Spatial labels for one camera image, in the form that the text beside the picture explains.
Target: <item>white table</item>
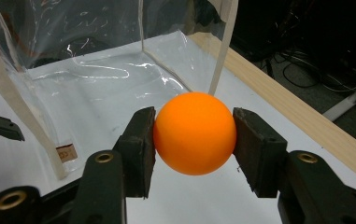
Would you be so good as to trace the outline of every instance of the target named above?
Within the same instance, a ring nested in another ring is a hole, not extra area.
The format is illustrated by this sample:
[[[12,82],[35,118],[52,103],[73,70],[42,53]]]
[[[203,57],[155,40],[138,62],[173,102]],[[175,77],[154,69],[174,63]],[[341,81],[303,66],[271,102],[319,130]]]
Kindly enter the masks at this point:
[[[356,174],[308,137],[255,91],[224,69],[216,96],[226,105],[256,112],[285,139],[288,151],[322,156],[346,185],[356,188]],[[0,191],[30,185],[42,195],[77,179],[78,170],[57,180],[45,150],[0,96],[0,116],[17,123],[26,141],[0,136]],[[203,176],[176,173],[157,157],[147,200],[127,199],[129,223],[280,223],[277,199],[257,199],[232,156],[218,171]]]

